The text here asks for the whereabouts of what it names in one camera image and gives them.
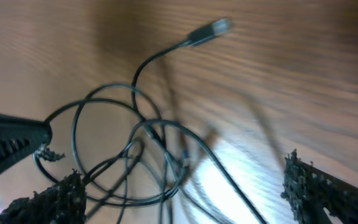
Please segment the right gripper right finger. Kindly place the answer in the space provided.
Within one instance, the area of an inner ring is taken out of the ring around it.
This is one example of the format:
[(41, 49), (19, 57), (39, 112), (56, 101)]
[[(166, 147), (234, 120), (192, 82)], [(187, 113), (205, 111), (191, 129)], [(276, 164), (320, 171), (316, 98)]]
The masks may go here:
[(358, 188), (303, 162), (292, 151), (285, 158), (281, 197), (298, 223), (358, 223)]

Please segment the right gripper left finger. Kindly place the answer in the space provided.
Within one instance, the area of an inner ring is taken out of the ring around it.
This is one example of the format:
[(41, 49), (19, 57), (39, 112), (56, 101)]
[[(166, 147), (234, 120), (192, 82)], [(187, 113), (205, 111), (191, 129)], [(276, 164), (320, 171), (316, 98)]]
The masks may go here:
[(85, 210), (85, 185), (74, 170), (32, 198), (13, 200), (0, 213), (0, 224), (84, 224)]

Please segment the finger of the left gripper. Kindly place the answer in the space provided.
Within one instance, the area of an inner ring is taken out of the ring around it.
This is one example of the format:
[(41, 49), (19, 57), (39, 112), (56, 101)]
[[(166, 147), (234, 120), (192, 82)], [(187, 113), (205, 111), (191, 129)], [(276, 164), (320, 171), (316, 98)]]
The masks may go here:
[(0, 174), (51, 140), (46, 122), (0, 114)]

